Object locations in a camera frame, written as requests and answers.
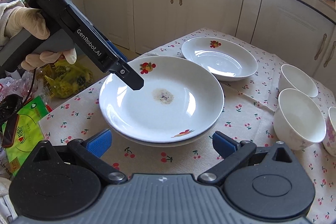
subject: stacked plate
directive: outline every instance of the stacked plate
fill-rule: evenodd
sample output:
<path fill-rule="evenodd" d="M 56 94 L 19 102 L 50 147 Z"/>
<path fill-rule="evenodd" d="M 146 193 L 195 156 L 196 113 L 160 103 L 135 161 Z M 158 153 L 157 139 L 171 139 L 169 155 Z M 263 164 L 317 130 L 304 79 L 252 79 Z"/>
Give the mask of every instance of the stacked plate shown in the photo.
<path fill-rule="evenodd" d="M 184 145 L 200 138 L 219 118 L 223 90 L 201 66 L 168 56 L 128 64 L 144 78 L 144 87 L 131 90 L 111 74 L 99 96 L 103 117 L 125 138 L 157 147 Z"/>
<path fill-rule="evenodd" d="M 130 61 L 144 78 L 141 90 L 131 90 L 113 74 L 106 78 L 100 110 L 115 131 L 149 146 L 191 143 L 215 124 L 223 110 L 224 94 L 217 79 L 241 80 L 258 68 L 243 47 L 214 37 L 186 41 L 182 54 L 186 60 L 152 56 Z"/>

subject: hand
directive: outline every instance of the hand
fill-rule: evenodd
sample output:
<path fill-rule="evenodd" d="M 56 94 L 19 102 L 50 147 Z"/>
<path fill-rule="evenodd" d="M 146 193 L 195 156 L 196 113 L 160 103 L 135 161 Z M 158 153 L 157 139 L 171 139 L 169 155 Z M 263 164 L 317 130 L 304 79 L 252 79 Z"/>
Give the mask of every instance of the hand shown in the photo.
<path fill-rule="evenodd" d="M 45 25 L 45 20 L 38 9 L 20 7 L 13 11 L 5 27 L 5 36 L 13 37 L 18 34 L 22 28 L 25 28 L 38 39 L 47 39 L 50 35 L 50 31 Z M 61 54 L 64 55 L 70 64 L 76 62 L 77 55 L 73 48 L 64 52 L 45 51 L 41 54 L 28 54 L 26 59 L 21 63 L 21 66 L 25 70 L 33 70 L 45 64 L 56 62 Z"/>

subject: sleeve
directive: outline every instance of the sleeve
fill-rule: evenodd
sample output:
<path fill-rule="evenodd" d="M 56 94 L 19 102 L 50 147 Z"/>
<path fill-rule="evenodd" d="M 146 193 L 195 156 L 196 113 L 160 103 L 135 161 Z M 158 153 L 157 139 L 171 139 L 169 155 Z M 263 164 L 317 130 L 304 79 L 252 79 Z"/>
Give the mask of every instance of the sleeve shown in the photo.
<path fill-rule="evenodd" d="M 24 4 L 20 0 L 9 3 L 0 3 L 0 50 L 9 40 L 8 37 L 5 37 L 5 27 L 9 16 L 20 7 L 24 7 Z"/>

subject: triangular hole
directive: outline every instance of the triangular hole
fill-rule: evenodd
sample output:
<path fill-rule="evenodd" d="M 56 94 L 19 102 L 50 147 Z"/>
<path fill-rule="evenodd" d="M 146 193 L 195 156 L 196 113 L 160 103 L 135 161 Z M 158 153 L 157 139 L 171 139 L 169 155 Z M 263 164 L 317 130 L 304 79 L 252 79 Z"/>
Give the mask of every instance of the triangular hole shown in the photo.
<path fill-rule="evenodd" d="M 51 157 L 49 155 L 49 152 L 48 152 L 47 148 L 41 147 L 40 150 L 37 152 L 35 158 L 34 158 L 34 162 L 43 161 L 43 160 L 50 160 L 50 159 L 51 159 Z"/>
<path fill-rule="evenodd" d="M 282 162 L 292 162 L 292 159 L 287 154 L 286 150 L 283 147 L 280 147 L 276 150 L 272 160 L 282 161 Z"/>

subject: cherry print tablecloth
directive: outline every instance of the cherry print tablecloth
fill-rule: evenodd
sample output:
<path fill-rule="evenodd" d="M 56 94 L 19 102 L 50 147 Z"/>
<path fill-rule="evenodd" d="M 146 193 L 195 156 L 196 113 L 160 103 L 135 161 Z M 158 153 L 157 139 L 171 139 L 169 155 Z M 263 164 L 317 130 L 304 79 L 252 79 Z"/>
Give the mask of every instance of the cherry print tablecloth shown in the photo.
<path fill-rule="evenodd" d="M 252 140 L 258 146 L 270 146 L 277 140 L 272 122 L 278 103 L 280 67 L 285 62 L 276 55 L 230 35 L 206 28 L 172 41 L 146 55 L 182 57 L 181 45 L 187 39 L 197 36 L 225 38 L 244 47 L 256 58 L 258 71 L 245 80 L 221 83 L 226 96 L 222 115 L 214 128 L 194 143 L 173 148 L 155 148 L 139 145 L 113 133 L 112 147 L 102 159 L 127 175 L 137 172 L 194 173 L 197 177 L 222 160 L 212 147 L 211 136 L 215 130 L 237 141 Z M 40 127 L 45 138 L 53 145 L 62 145 L 73 138 L 87 139 L 107 128 L 98 101 L 103 81 L 93 84 L 44 117 L 40 121 Z M 319 94 L 314 98 L 314 102 L 326 117 L 328 108 L 335 105 L 335 98 L 322 84 L 316 84 Z M 316 189 L 308 219 L 314 223 L 331 223 L 336 218 L 336 159 L 324 150 L 322 144 L 296 151 L 295 155 Z"/>

